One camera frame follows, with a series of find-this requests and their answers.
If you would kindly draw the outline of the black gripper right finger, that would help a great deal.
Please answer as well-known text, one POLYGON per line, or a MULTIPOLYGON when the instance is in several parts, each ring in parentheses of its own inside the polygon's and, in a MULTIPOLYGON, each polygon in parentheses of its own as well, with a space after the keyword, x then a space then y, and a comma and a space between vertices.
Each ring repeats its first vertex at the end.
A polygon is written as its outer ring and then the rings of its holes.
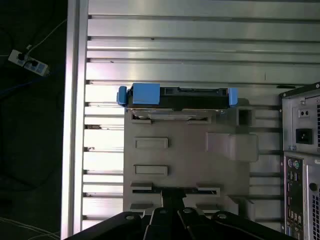
POLYGON ((174 190, 174 209, 192 240, 292 240, 282 232, 228 211, 218 211, 211 219, 186 207, 182 189, 174 190))

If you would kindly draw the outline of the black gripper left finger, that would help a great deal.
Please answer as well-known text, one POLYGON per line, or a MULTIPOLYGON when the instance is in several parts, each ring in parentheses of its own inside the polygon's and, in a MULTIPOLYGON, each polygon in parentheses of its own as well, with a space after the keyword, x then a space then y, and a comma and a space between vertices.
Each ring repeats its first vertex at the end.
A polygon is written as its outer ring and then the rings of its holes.
POLYGON ((136 212, 121 212, 92 227, 82 230, 68 240, 169 240, 172 236, 174 191, 161 190, 162 207, 151 215, 141 217, 136 212))

